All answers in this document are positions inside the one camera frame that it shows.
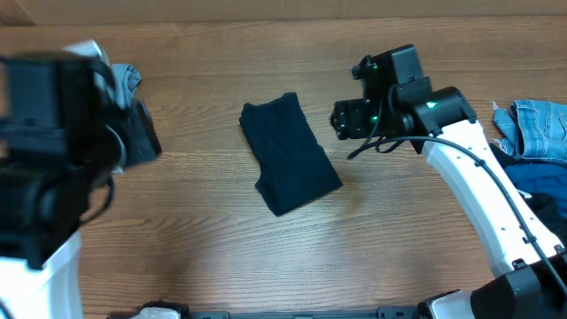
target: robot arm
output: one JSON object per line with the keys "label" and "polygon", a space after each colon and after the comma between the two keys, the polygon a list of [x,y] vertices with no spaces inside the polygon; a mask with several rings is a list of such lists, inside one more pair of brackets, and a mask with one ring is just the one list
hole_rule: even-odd
{"label": "robot arm", "polygon": [[[456,88],[433,91],[413,45],[365,57],[353,76],[363,81],[364,98],[338,101],[330,117],[339,139],[367,138],[349,158],[397,143],[385,151],[391,152],[401,141],[411,141],[459,200],[496,278],[474,292],[426,300],[416,317],[566,317],[563,244],[522,200],[462,93]],[[381,137],[369,144],[373,136]]]}
{"label": "robot arm", "polygon": [[143,102],[116,103],[108,57],[93,41],[2,61],[12,109],[0,119],[0,303],[18,319],[82,318],[89,194],[108,184],[111,199],[111,173],[154,161],[158,138]]}

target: wood grain surface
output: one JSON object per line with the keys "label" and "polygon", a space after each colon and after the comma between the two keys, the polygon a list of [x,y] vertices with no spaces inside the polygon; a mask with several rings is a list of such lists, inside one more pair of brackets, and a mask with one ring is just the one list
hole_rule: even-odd
{"label": "wood grain surface", "polygon": [[[95,38],[143,75],[164,154],[117,176],[112,209],[82,230],[84,308],[102,318],[156,299],[234,313],[372,309],[490,281],[424,158],[403,145],[346,160],[361,141],[339,142],[329,114],[361,96],[350,66],[414,43],[434,88],[459,88],[494,138],[493,100],[567,103],[565,31],[563,16],[5,27],[0,48]],[[254,189],[260,169],[238,117],[288,91],[345,186],[277,218]]]}
{"label": "wood grain surface", "polygon": [[0,0],[18,1],[38,25],[259,19],[425,18],[567,13],[561,0]]}

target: black mount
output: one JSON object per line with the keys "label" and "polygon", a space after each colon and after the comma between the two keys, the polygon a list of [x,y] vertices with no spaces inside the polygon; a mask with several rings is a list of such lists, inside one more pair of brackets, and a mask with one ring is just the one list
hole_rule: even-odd
{"label": "black mount", "polygon": [[95,84],[114,88],[98,58],[65,52],[2,58],[11,116],[0,119],[0,256],[42,265],[81,225],[89,194],[111,172],[155,160],[158,138],[142,102],[121,110]]}
{"label": "black mount", "polygon": [[[352,71],[355,80],[362,80],[364,98],[335,103],[330,122],[339,139],[368,137],[376,118],[380,129],[374,136],[387,137],[438,136],[446,125],[477,119],[458,89],[433,91],[412,44],[366,56]],[[423,143],[412,145],[421,153]]]}

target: denim fabric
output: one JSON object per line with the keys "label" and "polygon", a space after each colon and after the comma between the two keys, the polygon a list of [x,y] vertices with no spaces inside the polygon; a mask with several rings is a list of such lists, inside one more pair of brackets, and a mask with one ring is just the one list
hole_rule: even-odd
{"label": "denim fabric", "polygon": [[517,160],[567,163],[567,105],[517,100],[509,114],[494,105],[494,124],[505,136],[499,147]]}

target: wooden table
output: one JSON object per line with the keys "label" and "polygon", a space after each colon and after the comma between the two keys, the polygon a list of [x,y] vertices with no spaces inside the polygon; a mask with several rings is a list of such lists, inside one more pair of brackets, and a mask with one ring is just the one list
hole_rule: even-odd
{"label": "wooden table", "polygon": [[[453,193],[409,145],[346,160],[361,141],[339,142],[328,119],[335,101],[361,97],[349,67],[414,43],[434,88],[459,88],[494,138],[492,100],[567,102],[566,31],[563,16],[3,27],[0,50],[94,38],[144,78],[164,154],[117,176],[112,209],[82,230],[88,318],[156,299],[234,313],[371,309],[492,275]],[[345,186],[276,218],[238,117],[288,91]]]}

